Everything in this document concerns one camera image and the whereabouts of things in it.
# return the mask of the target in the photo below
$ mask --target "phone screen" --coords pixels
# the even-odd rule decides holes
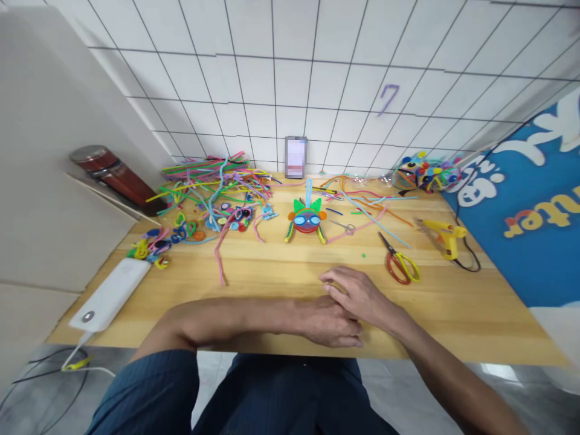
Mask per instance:
[[[286,178],[304,178],[306,141],[305,137],[286,137]]]

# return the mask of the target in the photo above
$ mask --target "cord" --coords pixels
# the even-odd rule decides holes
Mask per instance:
[[[58,424],[58,423],[59,423],[59,422],[60,422],[60,421],[63,419],[63,417],[64,417],[64,416],[66,415],[66,413],[68,412],[68,410],[69,410],[70,408],[72,408],[72,407],[73,407],[73,405],[74,405],[75,401],[76,401],[76,400],[77,400],[77,398],[80,396],[80,393],[81,393],[81,391],[83,390],[83,387],[85,386],[86,379],[87,379],[87,377],[88,377],[88,376],[89,376],[89,372],[85,372],[85,375],[83,376],[83,380],[82,380],[82,382],[80,383],[80,387],[79,387],[79,389],[77,390],[77,393],[76,393],[76,394],[74,395],[74,397],[72,398],[72,400],[71,400],[71,403],[69,403],[69,404],[68,404],[68,406],[66,407],[65,411],[64,411],[64,412],[63,412],[63,413],[60,415],[60,417],[58,417],[58,418],[56,419],[56,421],[55,421],[54,423],[52,423],[52,424],[51,424],[51,425],[50,425],[48,428],[46,428],[46,429],[44,429],[42,432],[40,432],[40,434],[39,434],[39,435],[45,435],[45,434],[47,434],[47,433],[49,432],[49,430],[50,430],[50,429],[52,429],[53,427],[55,427],[55,426],[56,426],[56,425],[57,425],[57,424]]]
[[[481,164],[486,161],[488,159],[488,157],[490,156],[490,154],[499,146],[501,145],[501,141],[498,141],[497,144],[495,144],[487,153],[486,155],[483,157],[483,159],[474,167],[474,171],[469,175],[469,177],[467,178],[467,181],[464,183],[463,186],[468,185],[471,182],[471,178],[475,175],[475,170],[477,168],[479,168],[481,166]],[[457,225],[459,225],[459,210],[461,208],[461,205],[459,204],[459,193],[461,192],[461,189],[459,189],[459,191],[457,192],[457,207],[455,209],[455,223]],[[475,254],[475,252],[473,252],[473,249],[471,249],[471,247],[467,244],[467,237],[463,238],[463,244],[465,245],[465,248],[467,248],[467,250],[471,253],[471,255],[473,256],[473,259],[475,260],[475,264],[476,267],[475,269],[470,269],[466,266],[463,266],[461,264],[461,262],[459,261],[459,259],[455,259],[453,260],[453,262],[455,264],[457,264],[459,267],[461,267],[461,269],[463,270],[467,270],[468,272],[479,272],[482,269],[482,264],[479,262],[479,259],[477,258],[477,255]]]
[[[67,350],[71,350],[73,349],[73,347],[65,347],[64,349],[60,349],[57,350],[56,352],[51,353],[50,355],[47,355],[43,358],[40,359],[33,359],[31,361],[29,361],[29,364],[34,364],[34,366],[32,366],[25,374],[24,374],[24,378],[18,379],[17,381],[12,382],[12,388],[10,389],[10,391],[8,392],[8,394],[4,397],[4,399],[2,400],[2,402],[0,403],[0,411],[2,411],[2,408],[4,407],[4,404],[6,403],[6,400],[8,400],[8,398],[10,397],[10,395],[14,392],[14,390],[16,389],[16,387],[18,386],[18,384],[20,382],[24,382],[24,381],[29,381],[31,379],[36,379],[36,378],[40,378],[42,376],[46,376],[46,375],[52,375],[53,373],[58,373],[60,372],[60,370],[52,370],[50,372],[46,372],[46,373],[41,373],[40,375],[35,375],[35,376],[29,376],[26,377],[30,372],[32,372],[36,367],[38,367],[40,364],[42,364],[44,361],[46,361],[49,358],[52,358],[54,355],[58,355],[59,353],[62,352],[66,352]],[[81,352],[83,354],[83,356],[86,358],[88,356],[88,354],[85,352],[84,349],[77,349],[79,352]]]
[[[104,367],[88,367],[89,360],[87,358],[85,358],[82,361],[79,361],[77,364],[75,364],[75,366],[78,366],[78,367],[74,367],[74,366],[69,367],[69,362],[73,358],[74,354],[77,353],[77,351],[80,349],[80,347],[82,345],[84,345],[87,341],[89,341],[93,335],[94,335],[94,333],[89,332],[89,331],[87,331],[83,334],[83,336],[79,340],[77,347],[74,348],[73,352],[69,355],[69,357],[66,359],[64,364],[62,364],[62,367],[60,368],[61,372],[87,372],[89,370],[99,370],[101,372],[107,373],[107,375],[112,376],[113,378],[116,377],[116,374],[114,374],[112,371],[110,371],[109,369],[106,369]]]

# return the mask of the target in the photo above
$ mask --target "hand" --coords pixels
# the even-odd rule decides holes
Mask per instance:
[[[330,296],[299,301],[297,306],[298,328],[303,337],[328,347],[363,346],[359,339],[363,327]]]
[[[407,312],[389,300],[369,277],[360,271],[338,266],[319,278],[326,291],[345,310],[376,327],[395,335],[401,323],[411,320]],[[341,292],[332,283],[340,284]]]

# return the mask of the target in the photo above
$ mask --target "floor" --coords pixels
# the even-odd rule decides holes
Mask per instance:
[[[60,349],[43,346],[33,359]],[[134,349],[87,348],[94,354],[92,366],[104,366],[117,373]],[[234,357],[234,353],[199,352],[200,389],[192,414],[192,424],[211,398]],[[33,376],[60,367],[68,352],[54,356],[32,370]],[[572,435],[580,428],[580,396],[553,387],[542,370],[530,366],[468,364],[516,410],[534,435]],[[429,433],[460,434],[454,422],[431,396],[414,365],[408,361],[359,359],[362,379],[373,408],[402,435]],[[23,368],[24,377],[31,366]],[[77,393],[84,374],[55,373],[19,384],[0,410],[0,433],[79,435],[84,433],[111,378],[89,372],[86,383],[72,407],[52,429]]]

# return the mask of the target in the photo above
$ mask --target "scissors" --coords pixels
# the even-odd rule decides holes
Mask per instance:
[[[397,280],[399,283],[404,285],[409,285],[411,281],[414,282],[421,281],[421,273],[419,272],[419,268],[417,267],[417,265],[405,254],[401,254],[395,251],[395,248],[393,248],[391,244],[387,242],[387,239],[385,239],[385,237],[381,233],[379,233],[379,236],[381,237],[383,243],[388,249],[387,260],[385,264],[387,265],[388,272],[391,274],[391,276],[395,278],[395,280]],[[397,269],[400,270],[401,273],[403,273],[403,276],[405,277],[404,281],[395,274],[395,271],[393,270],[393,263],[395,263]],[[409,264],[411,266],[411,269],[413,269],[412,274],[409,271],[409,267],[407,266],[407,264]]]
[[[347,233],[349,236],[352,236],[354,234],[354,231],[356,229],[356,227],[353,224],[348,224],[348,225],[343,225],[337,221],[331,221],[333,224],[337,224],[341,227],[344,228],[344,232]]]

